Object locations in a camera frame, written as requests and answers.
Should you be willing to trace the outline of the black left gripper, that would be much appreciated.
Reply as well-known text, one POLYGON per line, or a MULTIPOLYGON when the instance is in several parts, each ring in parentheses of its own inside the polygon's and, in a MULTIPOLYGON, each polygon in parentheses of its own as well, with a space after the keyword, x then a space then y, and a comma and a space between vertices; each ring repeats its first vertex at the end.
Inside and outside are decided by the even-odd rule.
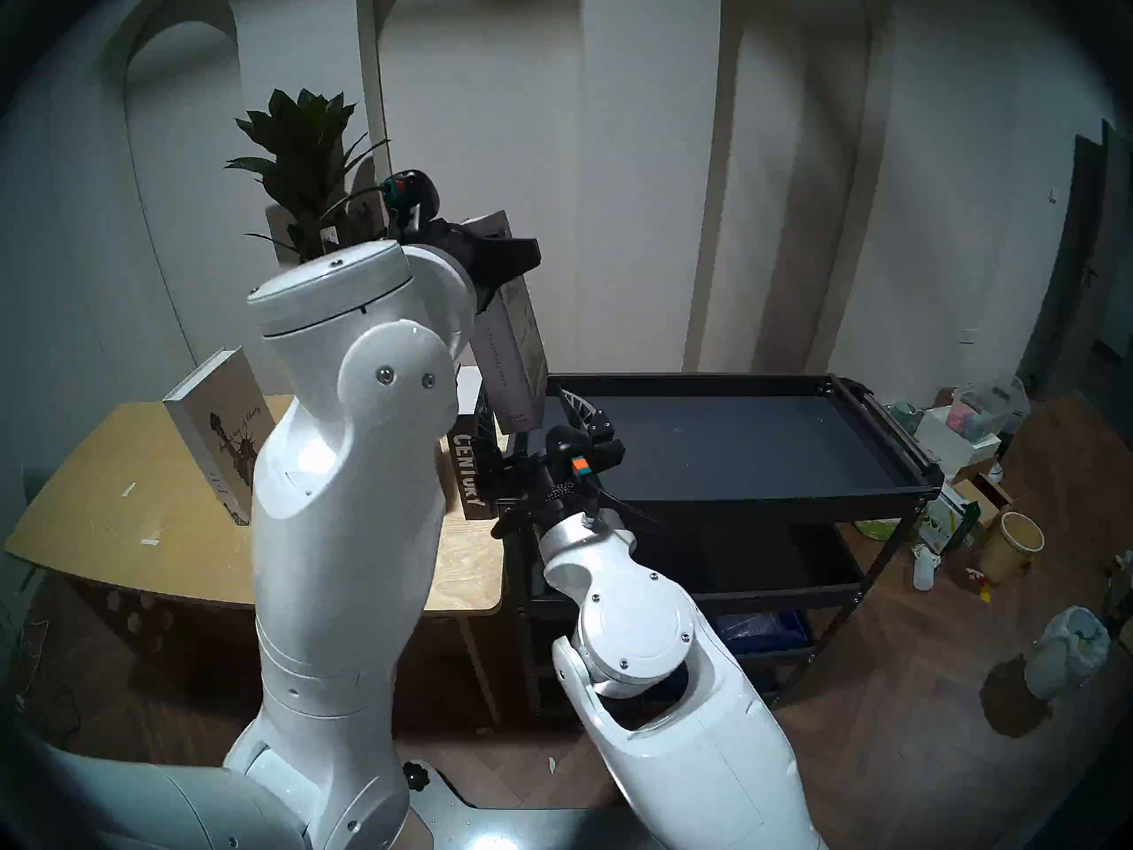
POLYGON ((423 228, 423 244, 445 250, 465 269, 475 290, 477 314, 489 306, 497 280, 514 280, 542 263, 536 238, 497 236, 496 221, 429 221, 423 228))

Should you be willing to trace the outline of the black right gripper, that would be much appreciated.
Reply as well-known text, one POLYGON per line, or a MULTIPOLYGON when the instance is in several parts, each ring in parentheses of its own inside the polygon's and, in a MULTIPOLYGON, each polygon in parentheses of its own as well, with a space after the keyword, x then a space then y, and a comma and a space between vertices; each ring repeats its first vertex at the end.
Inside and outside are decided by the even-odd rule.
POLYGON ((607 413, 578 394, 566 396, 566 422, 579 435, 570 437, 566 454, 508 452, 486 390, 476 400, 476 467, 483 470, 483 496, 496 509, 489 534, 506 538, 523 527, 550 532, 576 515, 599 517, 600 485, 591 462, 595 450, 624 452, 607 413))

